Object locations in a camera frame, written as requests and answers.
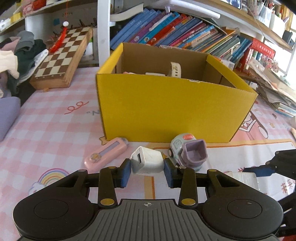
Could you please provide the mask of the pink utility knife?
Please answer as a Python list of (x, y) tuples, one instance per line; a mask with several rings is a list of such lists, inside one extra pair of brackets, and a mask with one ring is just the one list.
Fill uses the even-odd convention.
[(88, 172), (98, 172), (124, 153), (127, 147), (128, 140), (126, 138), (114, 138), (87, 156), (84, 160), (84, 165)]

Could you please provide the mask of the purple toy car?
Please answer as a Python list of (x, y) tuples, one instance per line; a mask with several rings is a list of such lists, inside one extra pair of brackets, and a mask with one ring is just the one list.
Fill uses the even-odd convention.
[(172, 139), (168, 154), (174, 165), (184, 166), (198, 172), (207, 160), (207, 148), (203, 139), (191, 133), (182, 133)]

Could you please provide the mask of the white usb charger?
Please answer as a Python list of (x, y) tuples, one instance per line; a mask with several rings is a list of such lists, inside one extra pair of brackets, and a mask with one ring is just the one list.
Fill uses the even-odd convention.
[(130, 156), (132, 172), (151, 176), (164, 170), (164, 160), (160, 151), (138, 147)]

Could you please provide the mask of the white cartoon wrist watch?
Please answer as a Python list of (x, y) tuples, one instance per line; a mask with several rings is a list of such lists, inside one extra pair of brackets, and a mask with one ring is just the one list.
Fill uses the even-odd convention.
[(182, 77), (181, 65), (179, 63), (171, 62), (171, 69), (168, 73), (168, 77), (174, 77), (174, 78)]

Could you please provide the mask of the stack of papers and books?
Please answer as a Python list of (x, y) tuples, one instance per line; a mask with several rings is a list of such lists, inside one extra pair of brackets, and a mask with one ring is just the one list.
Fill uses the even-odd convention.
[(248, 70), (255, 76), (256, 91), (271, 108), (283, 115), (295, 116), (295, 90), (284, 83), (272, 71), (266, 69), (253, 57), (248, 61)]

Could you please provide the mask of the yellow cardboard box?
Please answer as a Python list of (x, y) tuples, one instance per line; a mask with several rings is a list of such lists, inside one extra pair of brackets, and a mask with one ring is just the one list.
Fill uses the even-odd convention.
[[(171, 62), (181, 65), (181, 78), (168, 77)], [(244, 80), (209, 54), (132, 43), (113, 51), (96, 85), (107, 140), (169, 143), (191, 133), (207, 143), (227, 143), (257, 99)]]

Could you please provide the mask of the orange white medicine box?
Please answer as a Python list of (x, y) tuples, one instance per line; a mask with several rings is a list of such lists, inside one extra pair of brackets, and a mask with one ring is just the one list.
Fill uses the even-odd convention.
[(220, 59), (220, 62), (233, 71), (235, 64), (229, 60)]

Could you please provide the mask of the wooden chess board box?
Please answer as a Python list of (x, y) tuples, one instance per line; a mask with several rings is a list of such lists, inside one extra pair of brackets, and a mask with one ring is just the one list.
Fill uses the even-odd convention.
[(67, 30), (60, 48), (49, 53), (30, 78), (32, 87), (36, 90), (69, 87), (92, 37), (92, 27)]

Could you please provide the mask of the purple cushion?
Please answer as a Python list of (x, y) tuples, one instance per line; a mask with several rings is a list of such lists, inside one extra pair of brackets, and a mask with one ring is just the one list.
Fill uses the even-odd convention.
[(18, 97), (1, 98), (0, 140), (3, 141), (9, 129), (20, 114), (21, 101)]

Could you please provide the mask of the red tassel ornament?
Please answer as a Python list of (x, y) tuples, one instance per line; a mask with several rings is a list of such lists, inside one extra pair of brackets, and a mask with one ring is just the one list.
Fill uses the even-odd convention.
[(50, 53), (55, 53), (56, 51), (59, 50), (59, 48), (61, 47), (65, 37), (66, 37), (66, 32), (67, 32), (67, 27), (69, 26), (69, 22), (68, 21), (64, 21), (63, 22), (63, 29), (61, 32), (60, 37), (58, 38), (57, 42), (51, 47), (51, 49), (49, 50)]

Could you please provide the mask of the pile of clothes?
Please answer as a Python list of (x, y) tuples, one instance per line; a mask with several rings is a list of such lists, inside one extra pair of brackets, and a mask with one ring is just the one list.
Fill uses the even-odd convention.
[(49, 51), (41, 39), (29, 31), (1, 42), (1, 98), (16, 96), (18, 86), (27, 81), (47, 57)]

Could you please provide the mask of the row of colourful books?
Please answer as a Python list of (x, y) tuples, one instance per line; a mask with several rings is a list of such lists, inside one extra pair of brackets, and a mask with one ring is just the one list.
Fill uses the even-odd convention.
[(112, 50), (120, 43), (181, 48), (202, 52), (237, 63), (252, 41), (240, 33), (227, 33), (212, 20), (184, 13), (144, 9), (115, 34)]

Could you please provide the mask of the white metal bookshelf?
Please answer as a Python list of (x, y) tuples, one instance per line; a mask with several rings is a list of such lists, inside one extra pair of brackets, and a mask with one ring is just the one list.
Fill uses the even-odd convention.
[[(95, 1), (97, 3), (97, 35), (98, 59), (102, 65), (110, 55), (110, 27), (115, 25), (114, 17), (110, 14), (111, 1)], [(248, 35), (261, 35), (263, 39), (278, 45), (292, 53), (292, 48), (279, 35), (259, 20), (255, 19), (223, 1), (120, 1), (120, 9), (131, 8), (143, 3), (145, 7), (170, 9), (193, 16), (216, 18), (223, 26), (239, 28)]]

